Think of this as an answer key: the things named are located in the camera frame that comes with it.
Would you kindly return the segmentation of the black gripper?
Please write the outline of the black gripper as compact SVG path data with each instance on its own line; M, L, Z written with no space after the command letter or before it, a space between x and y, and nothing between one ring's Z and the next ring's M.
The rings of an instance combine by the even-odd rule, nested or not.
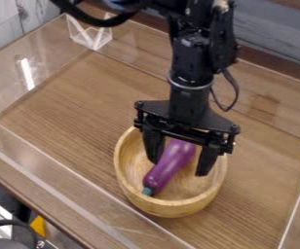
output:
M172 72L168 100L139 100L135 126L143 132L148 159L157 164L167 138L176 138L203 148L196 175L208 176L219 156L231 154L240 126L211 106L215 74L188 77Z

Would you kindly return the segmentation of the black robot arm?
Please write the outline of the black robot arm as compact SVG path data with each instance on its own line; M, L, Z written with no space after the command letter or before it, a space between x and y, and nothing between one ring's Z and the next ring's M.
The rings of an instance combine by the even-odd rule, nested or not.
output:
M85 23L116 27L143 10L157 11L169 23L173 48L168 100L139 100L135 126L143 132L148 159L157 163L167 139L176 138L201 147L196 174L211 173L220 156L233 151L240 126L221 116L211 103L217 101L215 78L235 78L228 67L237 60L240 46L233 31L235 0L103 0L120 13L97 18L69 0L50 0Z

